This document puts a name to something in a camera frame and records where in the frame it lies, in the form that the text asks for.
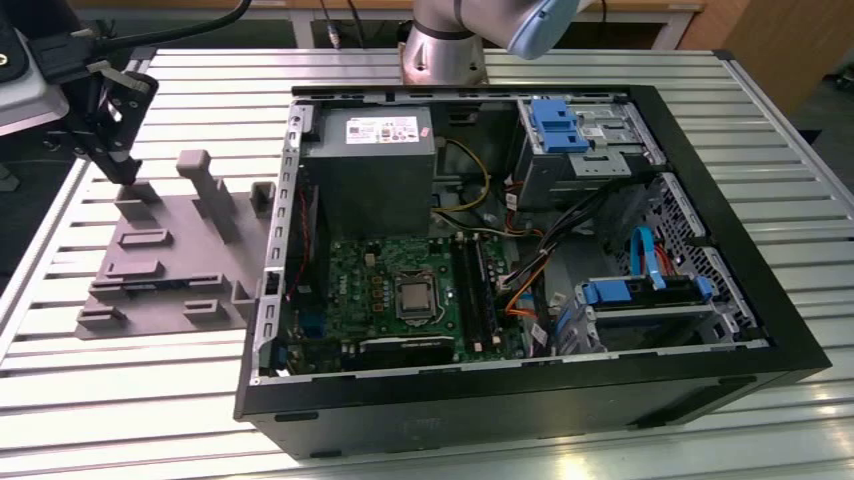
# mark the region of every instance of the blue latch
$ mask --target blue latch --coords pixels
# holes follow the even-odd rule
[[[531,123],[546,153],[584,153],[590,142],[578,131],[578,117],[563,100],[531,100]]]
[[[587,305],[595,305],[599,302],[628,302],[631,301],[631,293],[624,280],[599,280],[590,282],[582,287],[584,300]]]
[[[703,296],[703,300],[709,301],[715,293],[711,288],[711,282],[706,277],[699,276],[694,279],[694,283],[697,283],[697,288],[699,289],[699,294]]]

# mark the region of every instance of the green motherboard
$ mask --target green motherboard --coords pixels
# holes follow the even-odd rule
[[[454,271],[455,265],[462,268],[454,261],[454,241],[454,238],[411,238],[332,243],[323,339],[303,347],[304,351],[306,347],[323,350],[322,354],[306,352],[310,357],[323,357],[319,371],[347,369],[339,361],[331,361],[330,342],[347,355],[364,339],[451,337],[451,363],[523,356],[518,327],[499,328],[491,337],[487,334],[494,339],[490,348],[482,348],[480,344],[472,348],[471,334],[467,338],[471,321],[467,326],[460,297],[466,292],[458,286],[460,272]],[[488,235],[475,237],[475,241],[487,287],[494,289],[495,281],[508,270],[503,243]],[[498,302],[480,307],[503,323]]]

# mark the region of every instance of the table leg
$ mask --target table leg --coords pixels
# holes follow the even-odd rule
[[[658,32],[655,43],[653,44],[653,50],[675,50],[679,46],[679,41],[685,35],[685,31],[689,29],[689,24],[694,18],[693,12],[679,12],[670,14],[667,23]]]
[[[311,22],[315,19],[311,10],[291,10],[291,25],[294,26],[294,38],[296,48],[316,48],[315,36],[311,33]]]

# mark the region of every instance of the yellow wire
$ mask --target yellow wire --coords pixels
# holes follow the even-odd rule
[[[483,172],[483,191],[480,192],[480,196],[475,199],[474,202],[470,202],[466,205],[459,205],[456,207],[434,208],[434,212],[462,212],[463,210],[468,210],[471,207],[476,206],[486,199],[486,196],[490,193],[490,172],[487,172],[486,170],[486,165],[483,163],[483,160],[480,160],[480,157],[475,155],[475,152],[472,152],[466,145],[463,145],[459,141],[454,140],[452,138],[446,139],[446,142],[452,143],[454,145],[456,145],[459,148],[463,149],[463,151],[468,154],[471,159],[475,161],[475,163],[480,167],[480,171]]]

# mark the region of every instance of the cpu socket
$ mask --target cpu socket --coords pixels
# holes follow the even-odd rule
[[[395,275],[398,318],[407,325],[422,326],[436,316],[435,276],[426,270],[402,271]]]

